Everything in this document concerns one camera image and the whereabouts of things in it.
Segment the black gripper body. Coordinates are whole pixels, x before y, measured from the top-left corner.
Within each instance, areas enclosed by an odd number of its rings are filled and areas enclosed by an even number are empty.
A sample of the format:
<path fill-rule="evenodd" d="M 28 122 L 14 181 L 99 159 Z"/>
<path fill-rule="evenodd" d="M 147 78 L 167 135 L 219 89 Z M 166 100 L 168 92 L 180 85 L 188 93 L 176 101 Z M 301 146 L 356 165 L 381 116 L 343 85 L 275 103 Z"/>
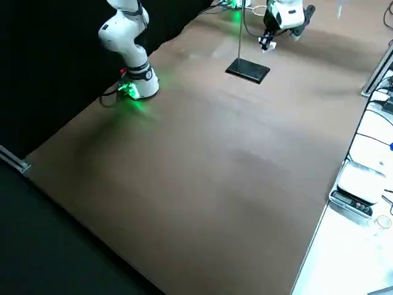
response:
<path fill-rule="evenodd" d="M 272 14 L 270 9 L 270 3 L 267 3 L 265 15 L 263 17 L 263 22 L 265 24 L 265 28 L 268 31 L 277 31 L 279 29 L 279 25 L 275 19 L 275 16 Z"/>

